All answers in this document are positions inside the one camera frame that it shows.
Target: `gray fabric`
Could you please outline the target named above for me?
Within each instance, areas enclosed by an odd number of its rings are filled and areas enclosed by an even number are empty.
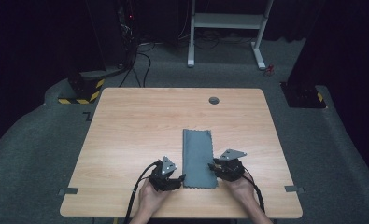
[[[213,163],[213,145],[210,131],[183,131],[183,173],[185,188],[214,189],[217,178],[208,168]]]

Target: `dark background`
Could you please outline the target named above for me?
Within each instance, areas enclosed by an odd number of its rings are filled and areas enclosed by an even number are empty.
[[[241,13],[249,3],[211,2],[209,10],[225,8],[231,13]],[[262,7],[265,1],[252,3]],[[323,3],[276,0],[264,39],[308,37],[295,65],[301,77],[298,84],[328,87],[348,134],[369,166],[369,1],[326,1],[324,7]],[[85,0],[78,1],[78,6],[83,4]],[[198,4],[201,9],[206,1]],[[187,9],[177,5],[177,11]],[[52,20],[62,19],[59,15],[46,0],[0,1],[0,138],[18,118],[44,103],[49,87],[67,78],[48,30]],[[181,24],[181,17],[172,21]]]

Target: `black base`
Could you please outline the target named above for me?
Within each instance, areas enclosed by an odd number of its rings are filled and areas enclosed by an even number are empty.
[[[326,108],[323,97],[313,88],[300,88],[281,82],[280,87],[286,97],[289,107],[295,108]]]

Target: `gray carpet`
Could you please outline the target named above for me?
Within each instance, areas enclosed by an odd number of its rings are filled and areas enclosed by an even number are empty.
[[[146,87],[260,88],[271,110],[304,215],[277,223],[369,223],[369,170],[353,146],[325,87],[317,86],[328,108],[289,108],[280,81],[286,81],[304,44],[263,41],[261,51],[275,74],[259,71],[248,42],[220,43],[195,49],[195,66],[187,67],[187,48],[144,45],[139,51],[152,61]],[[198,41],[203,48],[212,43]],[[149,65],[138,55],[140,80]],[[103,86],[118,87],[124,75]],[[83,112],[93,105],[60,105],[66,80],[46,92],[45,104],[19,119],[0,140],[0,223],[91,223],[86,217],[62,217],[63,197],[90,122]],[[136,87],[131,72],[123,87]],[[95,223],[112,223],[99,217]]]

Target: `white stand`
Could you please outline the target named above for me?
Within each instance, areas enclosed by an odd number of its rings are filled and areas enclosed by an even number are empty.
[[[268,22],[269,12],[274,0],[268,0],[266,10],[262,15],[243,15],[243,14],[217,14],[217,13],[195,13],[195,0],[192,0],[191,34],[188,50],[188,66],[195,66],[194,33],[195,27],[208,28],[231,28],[231,29],[250,29],[259,30],[256,42],[251,42],[254,56],[259,69],[264,70],[265,63],[260,53],[260,43],[263,39],[263,32]]]

